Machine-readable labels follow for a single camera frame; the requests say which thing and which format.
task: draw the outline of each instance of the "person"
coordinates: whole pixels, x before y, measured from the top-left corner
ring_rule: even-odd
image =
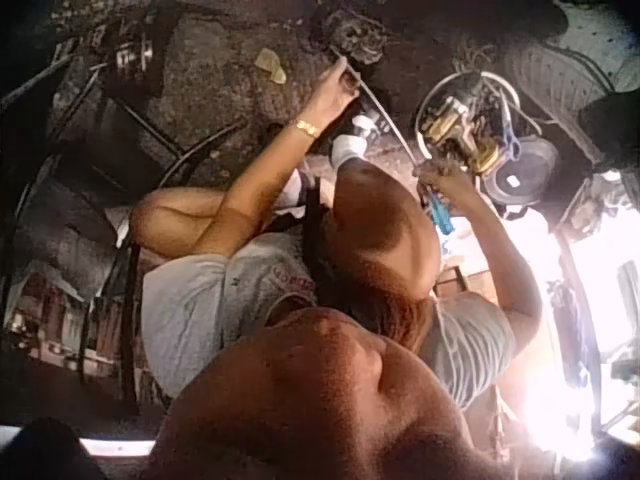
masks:
[[[265,231],[296,165],[358,96],[345,69],[340,59],[320,77],[225,194],[154,192],[132,215],[134,238],[174,258],[144,283],[145,351],[175,400],[143,478],[506,474],[473,449],[462,409],[531,340],[540,298],[465,174],[436,162],[417,172],[469,219],[499,307],[429,296],[434,227],[364,159],[367,135],[334,142],[331,208],[307,201],[302,225]]]

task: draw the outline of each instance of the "hand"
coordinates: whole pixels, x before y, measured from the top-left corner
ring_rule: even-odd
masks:
[[[347,106],[358,97],[357,79],[345,73],[347,59],[338,61],[320,77],[311,93],[311,98],[298,115],[298,119],[324,131],[337,119]]]
[[[463,215],[469,215],[484,200],[476,190],[471,177],[460,169],[456,161],[433,157],[416,167],[414,175],[423,185],[429,185],[444,195]]]

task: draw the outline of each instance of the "gold bracelet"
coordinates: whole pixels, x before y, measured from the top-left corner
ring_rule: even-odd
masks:
[[[320,138],[320,129],[317,127],[314,127],[310,123],[307,123],[304,120],[298,120],[295,125],[296,125],[296,128],[302,130],[311,138],[314,138],[314,139]]]

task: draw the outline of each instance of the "gray t-shirt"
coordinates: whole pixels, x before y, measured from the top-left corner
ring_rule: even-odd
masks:
[[[184,257],[147,274],[142,339],[167,395],[176,397],[218,352],[262,328],[283,299],[316,304],[301,243],[299,227],[265,233],[231,259]],[[436,311],[420,357],[465,408],[508,366],[513,333],[504,313],[479,295],[462,294]]]

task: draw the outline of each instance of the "blue screwdriver handle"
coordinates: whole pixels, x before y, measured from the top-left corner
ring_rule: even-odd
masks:
[[[431,204],[431,220],[434,225],[440,227],[443,235],[451,235],[454,229],[449,211],[432,191],[429,191],[429,203]]]

